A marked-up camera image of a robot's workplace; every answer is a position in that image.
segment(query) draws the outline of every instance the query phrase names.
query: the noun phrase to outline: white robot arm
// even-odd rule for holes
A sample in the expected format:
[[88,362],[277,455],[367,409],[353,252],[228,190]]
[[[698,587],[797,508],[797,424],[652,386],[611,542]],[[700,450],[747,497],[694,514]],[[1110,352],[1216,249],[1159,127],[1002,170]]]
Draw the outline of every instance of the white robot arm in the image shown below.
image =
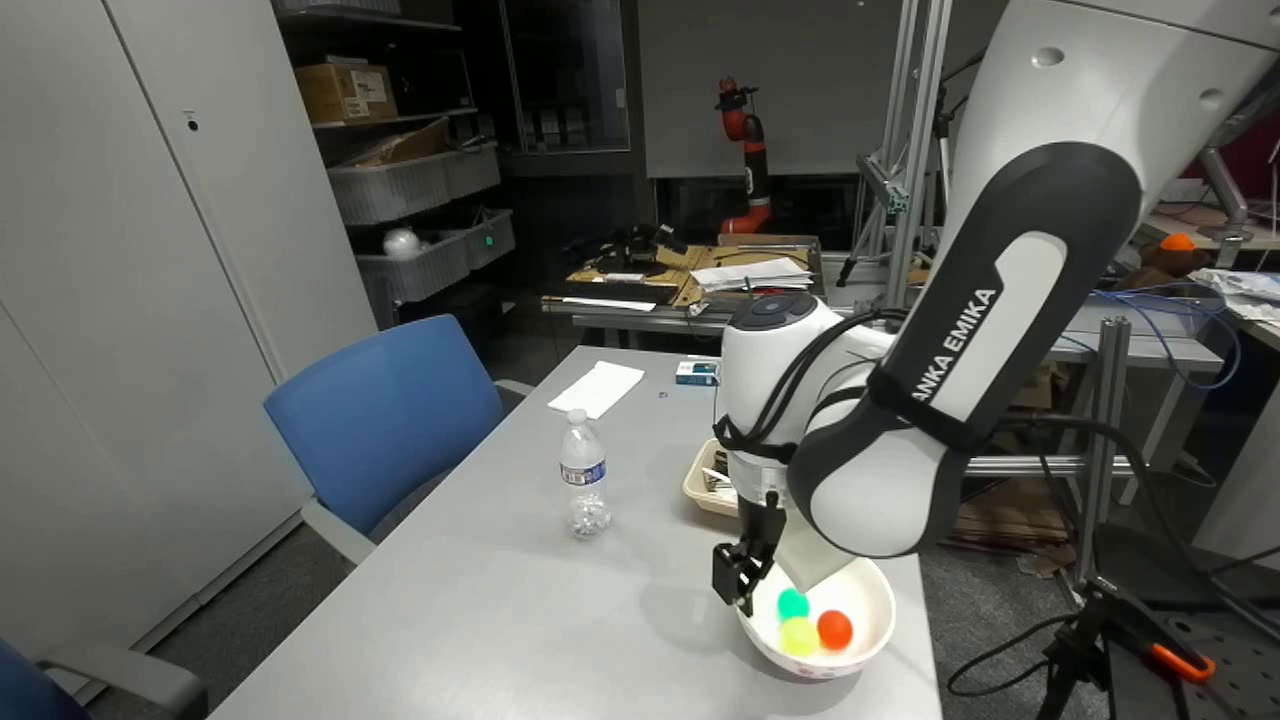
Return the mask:
[[1276,46],[1267,0],[1008,0],[969,96],[945,252],[900,333],[823,305],[725,333],[715,436],[745,533],[715,548],[715,592],[758,587],[790,514],[837,551],[912,551],[957,490],[947,464]]

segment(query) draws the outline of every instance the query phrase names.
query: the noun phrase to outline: gray floor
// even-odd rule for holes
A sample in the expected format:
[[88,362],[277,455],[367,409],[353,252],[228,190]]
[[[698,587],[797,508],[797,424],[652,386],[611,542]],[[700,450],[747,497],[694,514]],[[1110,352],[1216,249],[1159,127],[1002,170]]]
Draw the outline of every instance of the gray floor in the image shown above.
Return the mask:
[[[561,362],[561,357],[581,338],[563,315],[540,315],[523,297],[515,311],[493,326],[473,333],[493,376],[540,381]],[[213,686],[213,703],[223,698],[322,601],[342,584],[347,563],[309,527],[292,533],[277,551],[268,551],[247,574],[242,574],[220,601],[175,629],[155,655],[200,672]],[[1036,554],[984,554],[931,548],[924,563],[930,616],[936,637],[942,678],[969,655],[1015,637],[1033,621],[1068,611],[1060,584],[1044,572]],[[1050,637],[1002,655],[972,684],[1005,678],[1025,665],[1040,659]],[[987,694],[987,698],[947,698],[945,712],[959,715],[1036,715],[1044,675]],[[147,707],[104,694],[91,707],[100,720],[151,720]],[[1068,720],[1097,720],[1105,694],[1079,693]]]

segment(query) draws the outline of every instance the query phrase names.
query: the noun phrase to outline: green ball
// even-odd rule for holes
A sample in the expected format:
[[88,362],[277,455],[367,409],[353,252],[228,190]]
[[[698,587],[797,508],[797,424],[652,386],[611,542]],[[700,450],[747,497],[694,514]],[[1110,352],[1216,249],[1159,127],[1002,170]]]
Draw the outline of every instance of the green ball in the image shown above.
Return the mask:
[[777,616],[780,621],[809,616],[809,595],[797,587],[777,592]]

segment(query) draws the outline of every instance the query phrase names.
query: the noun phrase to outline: wall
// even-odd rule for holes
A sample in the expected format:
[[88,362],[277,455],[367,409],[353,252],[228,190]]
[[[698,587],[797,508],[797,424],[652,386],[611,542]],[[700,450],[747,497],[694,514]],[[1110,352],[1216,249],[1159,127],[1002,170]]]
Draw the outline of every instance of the wall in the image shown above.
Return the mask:
[[[715,79],[758,85],[773,170],[856,170],[886,131],[900,0],[646,0],[648,174],[736,174]],[[987,42],[1002,0],[957,0],[947,69]]]
[[537,174],[512,179],[515,261],[512,283],[546,288],[563,280],[584,255],[581,249],[638,225],[638,190],[628,174]]

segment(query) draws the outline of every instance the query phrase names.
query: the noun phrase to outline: door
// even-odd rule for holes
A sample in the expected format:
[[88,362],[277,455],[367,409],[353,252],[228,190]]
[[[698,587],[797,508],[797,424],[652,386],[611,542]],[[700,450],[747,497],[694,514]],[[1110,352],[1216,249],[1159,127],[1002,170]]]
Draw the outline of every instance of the door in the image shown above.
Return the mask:
[[304,490],[104,2],[0,2],[0,86],[0,637],[128,642]]
[[277,381],[376,333],[268,0],[104,0]]

